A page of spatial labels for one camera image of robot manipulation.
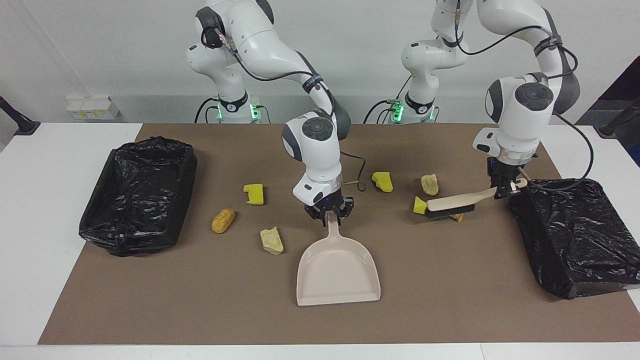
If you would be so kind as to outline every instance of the beige dustpan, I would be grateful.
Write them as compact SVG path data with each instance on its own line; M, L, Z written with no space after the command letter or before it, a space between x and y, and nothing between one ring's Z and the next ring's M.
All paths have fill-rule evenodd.
M299 306L380 300L380 280L371 254L340 235L334 212L326 215L329 235L309 246L298 266Z

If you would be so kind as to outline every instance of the black bristles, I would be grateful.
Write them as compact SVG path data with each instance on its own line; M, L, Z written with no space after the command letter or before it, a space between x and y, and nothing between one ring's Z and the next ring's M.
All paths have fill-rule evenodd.
M446 209L446 210L440 210L440 211L429 211L429 209L427 209L427 211L424 213L424 216L426 216L427 218L439 218L439 217L446 217L449 215L470 213L475 209L476 209L475 204L468 205L468 206L461 206L460 208Z

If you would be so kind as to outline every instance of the black plastic bag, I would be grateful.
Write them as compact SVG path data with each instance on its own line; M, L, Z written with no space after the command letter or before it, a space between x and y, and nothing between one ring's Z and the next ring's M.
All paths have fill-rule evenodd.
M111 151L80 221L80 236L117 256L174 246L196 165L191 145L162 137Z
M561 188L575 181L535 183ZM573 299L640 287L640 248L596 181L567 192L528 186L509 204L547 292Z

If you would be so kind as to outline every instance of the white table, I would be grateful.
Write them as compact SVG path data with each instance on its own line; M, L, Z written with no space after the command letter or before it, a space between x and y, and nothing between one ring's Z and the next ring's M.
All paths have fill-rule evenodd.
M136 138L141 124L42 124L0 152L0 359L638 359L640 343L38 346L38 339L84 245L79 219L111 149ZM615 140L581 127L599 181L640 239L640 169ZM563 177L588 163L584 142L567 126L544 137ZM630 291L640 309L640 290Z

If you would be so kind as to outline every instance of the brown mat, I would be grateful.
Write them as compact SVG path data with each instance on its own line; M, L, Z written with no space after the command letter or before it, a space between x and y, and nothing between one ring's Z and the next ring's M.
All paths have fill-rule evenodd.
M640 315L626 293L559 300L534 281L506 201L485 201L462 223L411 212L419 178L438 174L440 195L484 190L485 157L471 148L482 126L354 126L342 143L365 156L364 178L391 171L393 193L355 198L344 236L371 251L379 302L300 308L296 272L303 251L326 236L291 190L304 166L290 159L282 126L159 125L198 156L180 242L145 258L117 258L87 244L40 344L338 344L640 341ZM342 160L345 181L360 162ZM529 166L558 177L547 153ZM265 206L245 204L244 184L266 186ZM224 235L210 223L222 208L238 216ZM277 225L286 253L272 256L259 231Z

